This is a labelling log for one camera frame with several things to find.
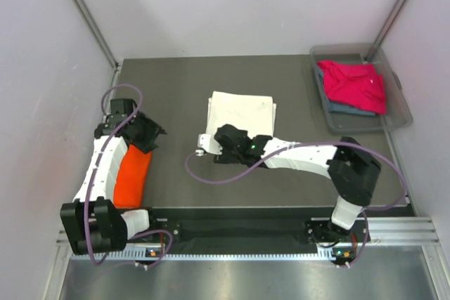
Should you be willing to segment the white t shirt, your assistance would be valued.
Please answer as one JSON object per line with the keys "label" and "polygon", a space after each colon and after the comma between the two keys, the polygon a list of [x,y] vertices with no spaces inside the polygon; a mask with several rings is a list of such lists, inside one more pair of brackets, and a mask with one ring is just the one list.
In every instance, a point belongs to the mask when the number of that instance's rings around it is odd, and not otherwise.
{"label": "white t shirt", "polygon": [[257,135],[273,136],[276,104],[271,96],[252,96],[214,91],[208,99],[206,134],[214,135],[217,129],[230,124]]}

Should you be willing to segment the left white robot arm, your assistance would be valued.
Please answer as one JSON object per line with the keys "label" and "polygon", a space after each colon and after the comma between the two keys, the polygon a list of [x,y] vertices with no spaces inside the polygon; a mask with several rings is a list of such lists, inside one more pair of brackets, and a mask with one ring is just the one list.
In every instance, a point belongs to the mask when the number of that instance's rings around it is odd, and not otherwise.
{"label": "left white robot arm", "polygon": [[76,255],[118,252],[136,236],[149,242],[159,235],[158,222],[141,202],[155,140],[165,130],[137,107],[131,98],[110,101],[110,113],[94,131],[83,184],[60,209]]}

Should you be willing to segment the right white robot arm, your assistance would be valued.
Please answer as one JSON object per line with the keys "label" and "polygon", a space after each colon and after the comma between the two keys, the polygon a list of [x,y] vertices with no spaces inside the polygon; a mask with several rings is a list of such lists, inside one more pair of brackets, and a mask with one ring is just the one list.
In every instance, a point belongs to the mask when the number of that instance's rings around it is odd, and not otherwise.
{"label": "right white robot arm", "polygon": [[359,149],[353,138],[342,138],[344,145],[292,143],[269,135],[249,137],[245,130],[225,124],[208,137],[207,150],[217,164],[257,164],[264,169],[307,171],[330,179],[338,193],[328,223],[330,236],[346,240],[354,223],[370,205],[380,175],[379,161]]}

